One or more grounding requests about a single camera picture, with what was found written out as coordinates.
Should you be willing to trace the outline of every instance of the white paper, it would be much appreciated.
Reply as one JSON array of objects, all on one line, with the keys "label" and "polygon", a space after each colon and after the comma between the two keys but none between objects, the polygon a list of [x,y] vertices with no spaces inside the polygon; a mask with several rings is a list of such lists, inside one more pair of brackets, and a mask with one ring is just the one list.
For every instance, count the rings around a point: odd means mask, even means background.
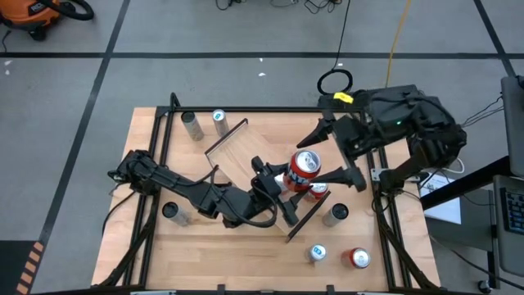
[{"label": "white paper", "polygon": [[[448,184],[448,180],[444,176],[433,175],[431,179],[420,189],[420,195],[424,197],[430,192],[441,188]],[[447,201],[439,206],[434,206],[431,209],[424,211],[424,215],[427,217],[435,218],[438,220],[448,221],[457,225],[462,224],[462,218],[460,215],[460,198],[457,197],[451,201]]]}]

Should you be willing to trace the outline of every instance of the yellow cable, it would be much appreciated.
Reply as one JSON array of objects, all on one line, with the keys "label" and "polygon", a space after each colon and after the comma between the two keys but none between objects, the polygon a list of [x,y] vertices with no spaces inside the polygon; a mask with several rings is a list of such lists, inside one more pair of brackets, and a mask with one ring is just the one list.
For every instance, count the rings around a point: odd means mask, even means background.
[{"label": "yellow cable", "polygon": [[402,17],[400,18],[399,27],[396,29],[395,40],[393,41],[393,45],[391,45],[390,58],[387,61],[386,88],[387,88],[387,85],[390,83],[391,61],[393,60],[393,53],[395,53],[396,43],[397,41],[399,41],[400,31],[402,30],[402,25],[404,24],[404,21],[406,20],[406,16],[408,16],[410,5],[411,5],[411,0],[406,0],[406,6],[404,7],[404,12],[402,12]]}]

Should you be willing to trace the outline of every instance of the yellow tag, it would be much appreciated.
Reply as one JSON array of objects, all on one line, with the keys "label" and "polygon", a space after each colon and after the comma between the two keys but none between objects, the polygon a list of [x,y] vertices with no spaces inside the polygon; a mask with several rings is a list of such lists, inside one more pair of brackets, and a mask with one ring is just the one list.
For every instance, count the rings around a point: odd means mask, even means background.
[{"label": "yellow tag", "polygon": [[342,100],[343,102],[346,102],[346,103],[353,103],[353,98],[349,94],[335,93],[333,98],[340,99],[340,100]]}]

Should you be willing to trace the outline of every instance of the wooden table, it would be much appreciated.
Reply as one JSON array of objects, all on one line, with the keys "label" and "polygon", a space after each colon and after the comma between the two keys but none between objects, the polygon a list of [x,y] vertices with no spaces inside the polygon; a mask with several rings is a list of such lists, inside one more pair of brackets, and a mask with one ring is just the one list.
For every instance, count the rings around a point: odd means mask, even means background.
[{"label": "wooden table", "polygon": [[[154,115],[155,108],[134,110],[124,154],[132,149],[147,149]],[[219,138],[210,113],[196,115],[206,136],[200,142],[193,142],[182,125],[180,113],[176,113],[166,163],[171,170],[189,179],[199,179],[210,171],[204,151]],[[262,134],[286,157],[291,157],[296,143],[316,126],[320,113],[229,112],[227,116],[230,126],[248,118],[250,128]],[[164,128],[165,122],[160,127],[157,161]],[[311,149],[321,156],[323,172],[342,165],[332,140]],[[409,156],[405,141],[389,145],[386,154],[390,167],[396,167]],[[365,157],[360,157],[357,165],[370,187]],[[228,179],[217,173],[215,181]],[[357,193],[355,188],[337,184],[331,184],[330,189],[332,195],[326,203],[288,244],[284,242],[286,235],[276,226],[257,229],[243,225],[225,229],[221,217],[210,220],[200,216],[189,201],[163,189],[160,206],[168,201],[177,202],[192,213],[192,224],[179,227],[158,214],[147,288],[214,290],[217,284],[225,284],[227,290],[325,291],[327,284],[333,284],[337,291],[387,290],[377,220],[370,207],[371,190]],[[412,184],[404,189],[418,194]],[[119,188],[111,206],[128,193],[128,188]],[[419,201],[407,195],[398,196],[396,201],[406,250],[429,280],[440,284]],[[321,217],[336,202],[345,203],[350,215],[339,225],[327,228],[322,225]],[[109,219],[93,275],[94,284],[103,281],[127,251],[137,204],[138,197],[130,199]],[[316,265],[308,264],[305,259],[305,249],[313,243],[322,243],[327,249],[326,259]],[[372,262],[367,269],[348,269],[341,265],[341,252],[353,247],[364,247],[370,252]],[[401,286],[398,259],[392,247],[391,252],[395,280]],[[136,266],[141,260],[140,252]],[[135,267],[132,283],[138,281],[138,269]]]}]

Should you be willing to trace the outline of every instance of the shop vacuum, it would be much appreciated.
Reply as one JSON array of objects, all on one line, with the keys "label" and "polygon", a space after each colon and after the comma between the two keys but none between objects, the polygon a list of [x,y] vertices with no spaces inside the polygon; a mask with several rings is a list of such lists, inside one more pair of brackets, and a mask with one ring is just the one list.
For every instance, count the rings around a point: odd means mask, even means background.
[{"label": "shop vacuum", "polygon": [[31,38],[43,41],[46,29],[56,24],[62,16],[75,20],[91,20],[94,12],[84,0],[71,0],[85,13],[77,13],[70,2],[60,0],[0,0],[0,23],[11,29],[25,30]]}]

